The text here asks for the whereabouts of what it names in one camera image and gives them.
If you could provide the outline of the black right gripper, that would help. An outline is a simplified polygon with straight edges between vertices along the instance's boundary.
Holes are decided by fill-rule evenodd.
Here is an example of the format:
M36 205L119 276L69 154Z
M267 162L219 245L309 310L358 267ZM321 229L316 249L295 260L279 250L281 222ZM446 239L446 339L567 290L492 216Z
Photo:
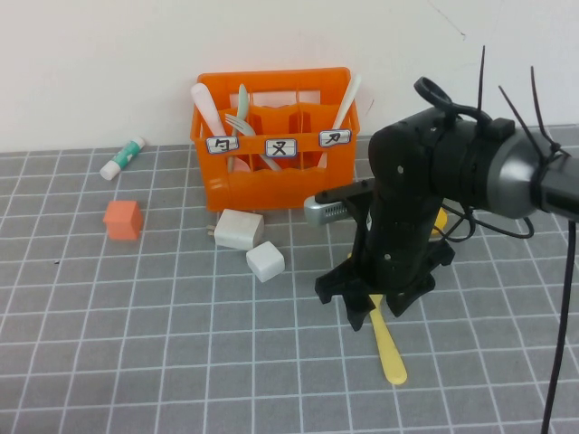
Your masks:
M375 289L387 290L386 304L396 317L435 288L432 272L449 266L455 256L447 241L429 241L441 208L441 197L431 189L430 134L441 118L439 112L420 112L380 129L369 141L375 185L364 263ZM356 332L375 308L371 288L352 259L315 282L322 304L342 297L347 320Z

